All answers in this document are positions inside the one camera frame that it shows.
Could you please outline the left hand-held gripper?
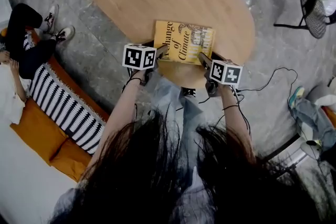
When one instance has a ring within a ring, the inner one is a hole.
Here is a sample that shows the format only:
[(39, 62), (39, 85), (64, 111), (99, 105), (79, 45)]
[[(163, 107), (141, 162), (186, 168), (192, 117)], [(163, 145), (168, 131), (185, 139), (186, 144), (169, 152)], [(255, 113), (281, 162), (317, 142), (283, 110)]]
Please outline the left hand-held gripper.
[(158, 68), (157, 60), (160, 60), (169, 50), (168, 45), (159, 48), (154, 47), (154, 40), (140, 44), (126, 44), (123, 51), (122, 66), (127, 68), (130, 78), (136, 71), (145, 71), (141, 85), (145, 86), (151, 73)]

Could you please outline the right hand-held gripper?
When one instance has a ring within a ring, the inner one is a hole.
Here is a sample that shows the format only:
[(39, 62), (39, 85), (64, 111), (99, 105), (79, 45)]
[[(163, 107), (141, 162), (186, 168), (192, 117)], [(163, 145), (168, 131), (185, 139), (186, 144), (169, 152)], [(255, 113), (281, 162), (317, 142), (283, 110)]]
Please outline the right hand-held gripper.
[(214, 51), (211, 58), (203, 52), (198, 54), (201, 65), (206, 69), (204, 75), (206, 78), (205, 88), (210, 98), (219, 96), (219, 85), (238, 87), (243, 69), (241, 66), (229, 62), (231, 59), (227, 59)]

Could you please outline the yellow book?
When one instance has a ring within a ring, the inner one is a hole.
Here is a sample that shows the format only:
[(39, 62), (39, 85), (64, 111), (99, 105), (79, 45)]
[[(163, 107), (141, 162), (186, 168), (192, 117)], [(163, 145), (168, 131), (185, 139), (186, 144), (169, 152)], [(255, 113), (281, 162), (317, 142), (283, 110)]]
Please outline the yellow book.
[(163, 61), (200, 65), (198, 54), (212, 55), (216, 31), (210, 27), (158, 20), (154, 47), (168, 46)]

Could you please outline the person's left forearm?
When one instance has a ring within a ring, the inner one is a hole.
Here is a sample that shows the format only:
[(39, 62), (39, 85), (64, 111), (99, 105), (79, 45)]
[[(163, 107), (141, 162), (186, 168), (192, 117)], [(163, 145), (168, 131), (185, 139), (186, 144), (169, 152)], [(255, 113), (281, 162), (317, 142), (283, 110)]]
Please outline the person's left forearm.
[[(145, 71), (136, 71), (132, 78), (144, 78)], [(130, 123), (133, 119), (133, 111), (135, 108), (135, 102), (137, 99), (137, 94), (139, 92), (141, 85), (137, 81), (131, 81), (125, 88), (117, 101), (105, 128), (102, 133), (102, 137), (98, 144), (97, 150), (93, 154), (88, 167), (94, 165), (98, 160), (100, 154), (103, 152), (103, 147), (108, 139), (111, 139), (115, 133), (121, 130), (125, 125)]]

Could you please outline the person's right forearm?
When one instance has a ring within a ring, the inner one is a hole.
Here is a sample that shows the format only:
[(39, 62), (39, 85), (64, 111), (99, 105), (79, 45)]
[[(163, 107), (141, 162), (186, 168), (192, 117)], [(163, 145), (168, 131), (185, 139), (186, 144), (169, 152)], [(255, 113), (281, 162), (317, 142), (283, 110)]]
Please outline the person's right forearm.
[[(220, 93), (223, 108), (230, 105), (238, 105), (238, 101), (232, 92), (231, 87), (219, 85), (218, 91)], [(229, 108), (224, 111), (226, 128), (231, 130), (236, 135), (236, 140), (239, 140), (247, 154), (247, 157), (254, 162), (255, 154), (251, 144), (249, 129), (246, 125), (244, 117), (242, 116), (239, 107)]]

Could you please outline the person's black shoe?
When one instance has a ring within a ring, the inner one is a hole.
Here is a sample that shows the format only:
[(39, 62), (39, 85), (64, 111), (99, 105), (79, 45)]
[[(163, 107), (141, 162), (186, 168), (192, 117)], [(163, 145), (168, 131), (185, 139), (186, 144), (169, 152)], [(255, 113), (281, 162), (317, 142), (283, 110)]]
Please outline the person's black shoe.
[(196, 89), (182, 87), (181, 90), (184, 97), (196, 97)]

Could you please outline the light jeans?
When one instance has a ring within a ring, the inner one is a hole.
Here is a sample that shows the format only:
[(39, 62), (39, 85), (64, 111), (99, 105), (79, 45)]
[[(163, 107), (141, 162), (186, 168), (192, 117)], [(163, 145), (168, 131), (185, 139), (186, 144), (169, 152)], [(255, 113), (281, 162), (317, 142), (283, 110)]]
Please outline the light jeans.
[(205, 123), (205, 115), (195, 97), (182, 96), (182, 90), (161, 78), (154, 90), (153, 105), (166, 118), (171, 142), (179, 149), (182, 164), (193, 168), (197, 165), (201, 137), (196, 129)]

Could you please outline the black round-back chair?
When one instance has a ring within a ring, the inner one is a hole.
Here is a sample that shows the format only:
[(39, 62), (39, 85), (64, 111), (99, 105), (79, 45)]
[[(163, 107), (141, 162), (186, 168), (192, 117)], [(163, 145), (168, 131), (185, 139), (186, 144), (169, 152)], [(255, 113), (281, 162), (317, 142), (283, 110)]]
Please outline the black round-back chair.
[(332, 13), (327, 12), (327, 1), (324, 0), (300, 0), (302, 19), (298, 25), (277, 24), (275, 27), (283, 27), (297, 30), (307, 30), (316, 39), (321, 39), (329, 25), (336, 24), (336, 9)]

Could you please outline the white rounded floor device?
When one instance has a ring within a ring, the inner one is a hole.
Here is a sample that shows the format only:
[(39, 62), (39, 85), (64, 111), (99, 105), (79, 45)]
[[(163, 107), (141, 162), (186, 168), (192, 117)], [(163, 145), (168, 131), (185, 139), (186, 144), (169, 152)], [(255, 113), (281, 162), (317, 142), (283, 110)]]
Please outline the white rounded floor device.
[(299, 153), (319, 161), (322, 153), (322, 146), (316, 141), (305, 141), (300, 144)]

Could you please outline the orange cushion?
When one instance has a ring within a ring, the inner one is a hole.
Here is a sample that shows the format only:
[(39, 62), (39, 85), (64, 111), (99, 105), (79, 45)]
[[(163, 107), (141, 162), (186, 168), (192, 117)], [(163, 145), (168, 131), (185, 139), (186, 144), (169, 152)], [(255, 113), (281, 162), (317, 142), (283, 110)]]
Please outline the orange cushion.
[(28, 99), (19, 124), (10, 127), (48, 165), (67, 136), (58, 125), (47, 116), (33, 99)]
[(67, 139), (50, 161), (50, 165), (74, 181), (79, 182), (90, 160), (90, 154), (72, 140)]

